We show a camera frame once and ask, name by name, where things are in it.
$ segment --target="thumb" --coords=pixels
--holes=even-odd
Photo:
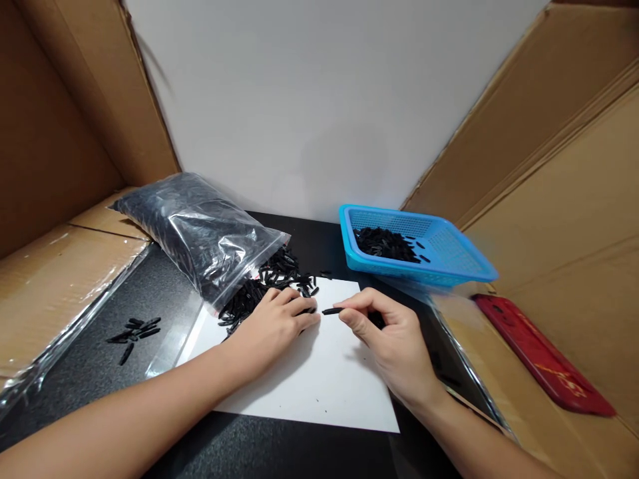
[[[383,339],[383,333],[357,309],[343,309],[339,313],[339,318],[371,349],[375,349]]]

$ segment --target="hand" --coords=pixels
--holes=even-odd
[[[317,306],[315,298],[300,297],[295,289],[271,288],[251,316],[219,347],[227,350],[238,374],[249,383],[264,374],[304,329],[320,320],[319,313],[300,314]]]
[[[373,351],[384,381],[408,409],[415,412],[448,400],[433,371],[414,311],[373,288],[366,288],[335,307],[345,308],[339,318]],[[378,329],[368,319],[372,311],[381,313],[386,322],[384,329]]]

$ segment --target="black tabletop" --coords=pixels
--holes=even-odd
[[[372,286],[414,309],[436,373],[475,406],[492,415],[428,306],[364,273],[348,269],[339,225],[252,214],[265,226],[292,235],[301,269],[332,271],[336,279]],[[143,381],[171,328],[192,325],[201,300],[157,245],[112,294],[74,340],[29,402],[0,423],[0,450],[109,393]],[[118,366],[118,345],[105,339],[130,317],[162,317],[162,331],[141,341]],[[401,434],[211,412],[146,474],[167,478],[430,478],[457,477],[433,437],[394,402]]]

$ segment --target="forearm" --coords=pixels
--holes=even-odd
[[[412,410],[465,479],[560,477],[452,398]]]
[[[3,477],[139,477],[247,378],[223,345],[66,416],[0,454]]]

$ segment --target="red case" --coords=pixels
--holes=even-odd
[[[582,414],[614,416],[614,408],[512,301],[475,295],[488,317],[548,396],[564,409]]]

